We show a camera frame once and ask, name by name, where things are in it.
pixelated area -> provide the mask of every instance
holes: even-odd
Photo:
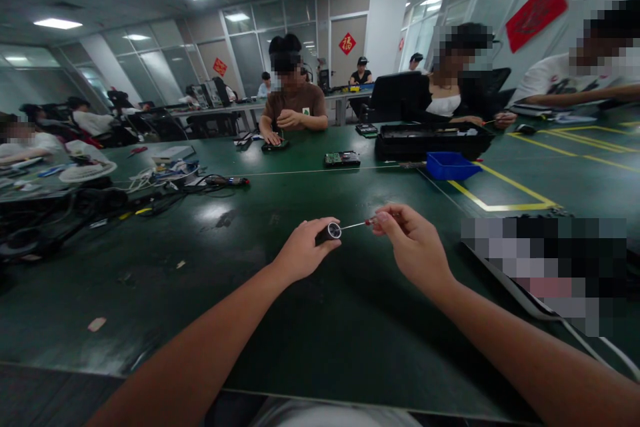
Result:
[[[586,336],[627,312],[626,219],[464,219],[462,242]]]

brown t-shirt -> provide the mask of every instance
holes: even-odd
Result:
[[[325,94],[322,93],[320,87],[312,83],[300,85],[300,88],[295,93],[272,91],[267,97],[265,111],[262,114],[274,121],[285,109],[311,115],[312,117],[327,115]],[[302,130],[304,128],[304,125],[299,124],[287,130]]]

red decoration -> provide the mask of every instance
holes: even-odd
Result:
[[[528,0],[507,22],[511,51],[520,50],[567,8],[567,0]]]
[[[215,63],[213,64],[213,70],[219,73],[221,77],[224,77],[225,72],[227,71],[227,66],[222,60],[216,57]]]
[[[345,37],[340,40],[340,49],[348,55],[351,50],[355,47],[355,40],[351,36],[349,32],[345,35]]]

black case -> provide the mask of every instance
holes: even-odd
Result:
[[[470,128],[478,131],[470,137],[438,130]],[[427,152],[457,151],[467,160],[476,160],[491,145],[495,134],[473,123],[418,123],[383,125],[375,140],[375,157],[379,160],[424,160]]]

ceiling light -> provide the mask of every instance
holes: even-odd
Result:
[[[137,33],[132,33],[131,35],[125,35],[123,38],[140,41],[140,40],[149,40],[151,37],[145,37],[144,35],[138,35]]]
[[[225,18],[229,21],[249,20],[249,17],[244,13],[232,13],[231,15],[225,15]]]
[[[69,30],[70,28],[82,27],[82,23],[72,22],[68,20],[60,19],[46,19],[33,22],[34,25],[40,25],[41,27],[59,28],[62,30]]]

